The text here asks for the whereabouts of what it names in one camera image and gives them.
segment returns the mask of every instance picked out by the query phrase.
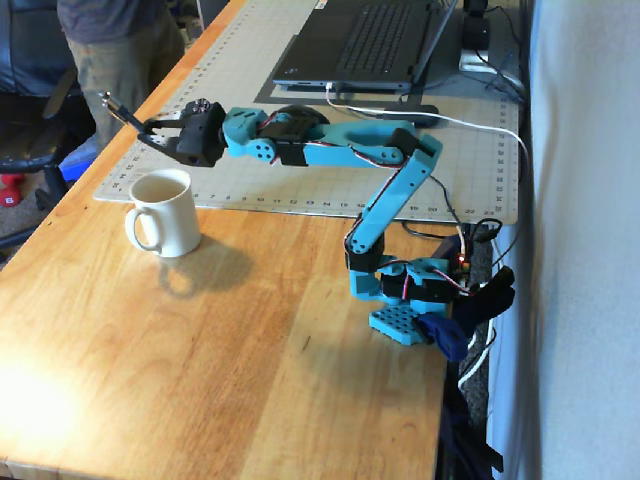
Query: teal robotic arm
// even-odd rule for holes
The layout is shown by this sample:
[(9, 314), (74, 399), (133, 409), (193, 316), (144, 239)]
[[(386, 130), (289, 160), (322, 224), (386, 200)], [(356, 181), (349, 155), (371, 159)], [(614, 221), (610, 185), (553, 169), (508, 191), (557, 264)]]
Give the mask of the teal robotic arm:
[[(112, 97), (105, 97), (105, 106), (115, 116), (138, 129), (140, 141), (185, 165), (212, 167), (227, 150), (231, 157), (248, 155), (291, 167), (388, 169), (388, 180), (344, 239), (351, 293), (364, 301), (386, 304), (371, 313), (369, 324), (394, 340), (405, 345), (435, 340), (449, 359), (457, 361), (466, 355), (466, 336), (470, 335), (447, 319), (448, 306), (458, 298), (458, 289), (447, 273), (460, 273), (464, 259), (454, 255), (403, 261), (384, 253), (386, 228), (437, 164), (442, 144), (435, 138), (418, 138), (414, 126), (406, 121), (331, 125), (309, 107), (286, 107), (271, 115), (236, 107), (226, 113), (219, 104), (206, 100), (141, 123)], [(167, 127), (180, 129), (179, 135), (165, 137), (154, 131)], [(425, 315), (435, 327), (420, 327), (419, 320)], [(441, 327), (449, 330), (439, 336)]]

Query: white mug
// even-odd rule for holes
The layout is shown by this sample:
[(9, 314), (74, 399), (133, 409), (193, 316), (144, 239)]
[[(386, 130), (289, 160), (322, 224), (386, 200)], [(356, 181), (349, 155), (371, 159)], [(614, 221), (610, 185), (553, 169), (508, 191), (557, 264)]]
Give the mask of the white mug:
[[(179, 257), (200, 243), (191, 177), (182, 170), (158, 170), (139, 178), (129, 190), (136, 208), (127, 213), (125, 231), (133, 245), (161, 257)], [(136, 235), (140, 218), (148, 244)]]

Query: blue cloth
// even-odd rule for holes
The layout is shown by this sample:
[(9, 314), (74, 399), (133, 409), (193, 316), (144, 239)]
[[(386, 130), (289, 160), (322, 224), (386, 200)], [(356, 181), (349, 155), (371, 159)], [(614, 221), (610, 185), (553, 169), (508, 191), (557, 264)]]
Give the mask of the blue cloth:
[(127, 38), (166, 10), (165, 0), (58, 0), (65, 34), (85, 45)]

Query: laptop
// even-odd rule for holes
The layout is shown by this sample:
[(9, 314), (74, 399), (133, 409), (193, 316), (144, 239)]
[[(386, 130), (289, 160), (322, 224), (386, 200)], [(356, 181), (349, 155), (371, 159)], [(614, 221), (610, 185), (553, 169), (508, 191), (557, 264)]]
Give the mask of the laptop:
[(371, 90), (411, 88), (457, 0), (319, 0), (274, 82)]

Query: laptop keyboard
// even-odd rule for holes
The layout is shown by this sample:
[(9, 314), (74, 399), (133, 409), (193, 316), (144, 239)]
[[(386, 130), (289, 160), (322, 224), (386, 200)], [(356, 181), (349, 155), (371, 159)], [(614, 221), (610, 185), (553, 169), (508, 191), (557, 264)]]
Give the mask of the laptop keyboard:
[(338, 70), (388, 73), (410, 11), (410, 4), (404, 2), (364, 5), (340, 55)]

